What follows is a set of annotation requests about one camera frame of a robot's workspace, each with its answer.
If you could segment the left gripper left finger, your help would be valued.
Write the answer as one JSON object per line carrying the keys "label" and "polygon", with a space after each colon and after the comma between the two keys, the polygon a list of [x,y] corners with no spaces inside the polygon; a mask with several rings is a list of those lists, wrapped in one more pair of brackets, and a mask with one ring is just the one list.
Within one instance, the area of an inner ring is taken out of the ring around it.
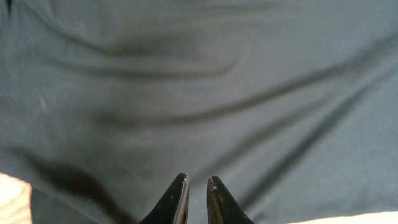
{"label": "left gripper left finger", "polygon": [[187,174],[178,174],[140,224],[186,224],[190,193],[189,181]]}

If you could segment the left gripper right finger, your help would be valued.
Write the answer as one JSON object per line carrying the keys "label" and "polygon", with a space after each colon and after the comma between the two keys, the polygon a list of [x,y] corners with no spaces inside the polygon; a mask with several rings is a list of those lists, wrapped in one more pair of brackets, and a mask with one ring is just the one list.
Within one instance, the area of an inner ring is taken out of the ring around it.
{"label": "left gripper right finger", "polygon": [[217,176],[208,179],[206,206],[209,224],[254,224]]}

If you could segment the black polo shirt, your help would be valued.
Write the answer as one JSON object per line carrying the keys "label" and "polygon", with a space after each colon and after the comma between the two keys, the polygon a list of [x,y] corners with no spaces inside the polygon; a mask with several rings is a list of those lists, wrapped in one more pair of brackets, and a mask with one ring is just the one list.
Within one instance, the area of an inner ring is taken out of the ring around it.
{"label": "black polo shirt", "polygon": [[255,223],[397,210],[397,2],[1,2],[1,172],[34,223],[138,223],[180,173]]}

